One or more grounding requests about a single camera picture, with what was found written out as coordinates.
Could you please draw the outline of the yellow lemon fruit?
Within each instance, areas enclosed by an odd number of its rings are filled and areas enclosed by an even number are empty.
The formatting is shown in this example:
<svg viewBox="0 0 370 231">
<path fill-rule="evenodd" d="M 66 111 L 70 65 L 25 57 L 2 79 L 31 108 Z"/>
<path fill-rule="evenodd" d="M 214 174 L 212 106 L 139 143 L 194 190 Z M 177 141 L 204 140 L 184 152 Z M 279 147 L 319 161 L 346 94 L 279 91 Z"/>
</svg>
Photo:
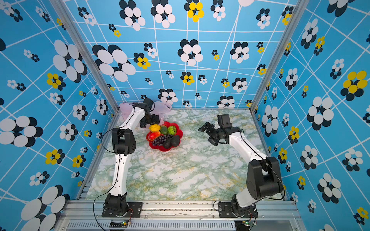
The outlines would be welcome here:
<svg viewBox="0 0 370 231">
<path fill-rule="evenodd" d="M 158 132 L 161 130 L 161 126 L 158 125 L 158 124 L 153 124 L 149 127 L 149 130 L 154 133 L 154 132 Z"/>
</svg>

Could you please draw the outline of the pink printed plastic bag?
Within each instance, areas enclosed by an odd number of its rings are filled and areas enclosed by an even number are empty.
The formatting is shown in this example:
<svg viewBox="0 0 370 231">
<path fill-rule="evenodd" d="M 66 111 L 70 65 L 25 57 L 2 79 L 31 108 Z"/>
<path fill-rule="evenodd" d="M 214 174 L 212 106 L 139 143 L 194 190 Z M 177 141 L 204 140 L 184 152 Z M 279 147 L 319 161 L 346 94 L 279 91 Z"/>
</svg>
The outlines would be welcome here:
<svg viewBox="0 0 370 231">
<path fill-rule="evenodd" d="M 130 113 L 132 112 L 134 103 L 121 103 L 120 104 L 120 113 L 123 119 L 127 119 Z M 155 102 L 154 109 L 152 109 L 151 114 L 155 114 L 159 116 L 160 123 L 162 124 L 165 119 L 165 115 L 167 115 L 172 109 L 172 105 L 170 103 L 165 102 Z"/>
</svg>

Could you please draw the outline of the green orange papaya fruit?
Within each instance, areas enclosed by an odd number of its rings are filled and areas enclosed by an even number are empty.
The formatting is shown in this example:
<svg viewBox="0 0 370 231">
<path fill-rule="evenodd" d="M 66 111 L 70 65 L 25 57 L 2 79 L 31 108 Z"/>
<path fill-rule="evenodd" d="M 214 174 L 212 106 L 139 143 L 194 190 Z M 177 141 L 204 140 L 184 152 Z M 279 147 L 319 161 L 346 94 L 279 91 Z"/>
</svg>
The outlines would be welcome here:
<svg viewBox="0 0 370 231">
<path fill-rule="evenodd" d="M 161 129 L 160 129 L 160 132 L 163 135 L 167 135 L 168 134 L 168 128 L 165 125 L 162 125 Z"/>
</svg>

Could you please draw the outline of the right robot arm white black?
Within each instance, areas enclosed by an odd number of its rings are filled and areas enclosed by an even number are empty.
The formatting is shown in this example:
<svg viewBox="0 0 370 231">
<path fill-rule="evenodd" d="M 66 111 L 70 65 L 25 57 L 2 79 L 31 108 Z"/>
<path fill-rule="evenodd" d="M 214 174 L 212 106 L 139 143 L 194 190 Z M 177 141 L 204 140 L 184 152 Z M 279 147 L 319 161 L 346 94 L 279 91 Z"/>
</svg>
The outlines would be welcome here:
<svg viewBox="0 0 370 231">
<path fill-rule="evenodd" d="M 257 202 L 284 192 L 279 161 L 261 153 L 247 140 L 240 128 L 230 124 L 216 128 L 206 122 L 198 130 L 207 133 L 208 142 L 214 146 L 225 140 L 223 144 L 231 145 L 248 164 L 246 188 L 235 194 L 231 200 L 231 211 L 235 217 L 243 217 L 247 213 L 255 217 Z"/>
</svg>

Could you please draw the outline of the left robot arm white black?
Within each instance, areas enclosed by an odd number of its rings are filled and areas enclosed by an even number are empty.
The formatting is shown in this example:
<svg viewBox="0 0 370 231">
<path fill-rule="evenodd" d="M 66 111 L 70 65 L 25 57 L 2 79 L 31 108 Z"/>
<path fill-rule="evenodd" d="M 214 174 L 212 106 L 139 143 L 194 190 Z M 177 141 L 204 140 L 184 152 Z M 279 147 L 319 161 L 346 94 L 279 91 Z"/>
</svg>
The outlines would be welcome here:
<svg viewBox="0 0 370 231">
<path fill-rule="evenodd" d="M 146 125 L 158 124 L 160 118 L 152 114 L 154 102 L 146 98 L 142 103 L 134 103 L 127 119 L 111 130 L 112 149 L 115 154 L 115 169 L 112 187 L 103 205 L 102 217 L 124 217 L 134 215 L 127 203 L 127 174 L 132 154 L 136 150 L 134 130 Z"/>
</svg>

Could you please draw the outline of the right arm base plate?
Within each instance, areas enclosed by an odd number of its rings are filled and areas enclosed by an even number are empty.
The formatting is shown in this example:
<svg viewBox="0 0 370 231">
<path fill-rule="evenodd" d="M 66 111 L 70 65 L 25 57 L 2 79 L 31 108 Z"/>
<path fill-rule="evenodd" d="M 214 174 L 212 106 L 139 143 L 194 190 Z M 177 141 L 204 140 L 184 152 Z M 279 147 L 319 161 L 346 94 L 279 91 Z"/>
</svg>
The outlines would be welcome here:
<svg viewBox="0 0 370 231">
<path fill-rule="evenodd" d="M 233 202 L 218 202 L 217 210 L 220 218 L 258 218 L 258 212 L 254 205 L 239 207 Z"/>
</svg>

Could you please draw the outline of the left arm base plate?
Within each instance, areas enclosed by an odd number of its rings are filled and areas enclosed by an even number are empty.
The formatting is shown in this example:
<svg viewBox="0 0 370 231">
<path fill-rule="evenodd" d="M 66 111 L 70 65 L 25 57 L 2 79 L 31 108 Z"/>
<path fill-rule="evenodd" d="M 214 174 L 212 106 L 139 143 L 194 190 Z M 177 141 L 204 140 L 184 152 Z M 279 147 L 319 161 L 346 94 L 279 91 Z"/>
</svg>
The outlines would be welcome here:
<svg viewBox="0 0 370 231">
<path fill-rule="evenodd" d="M 102 217 L 104 218 L 139 218 L 143 202 L 124 202 L 118 207 L 104 205 Z"/>
</svg>

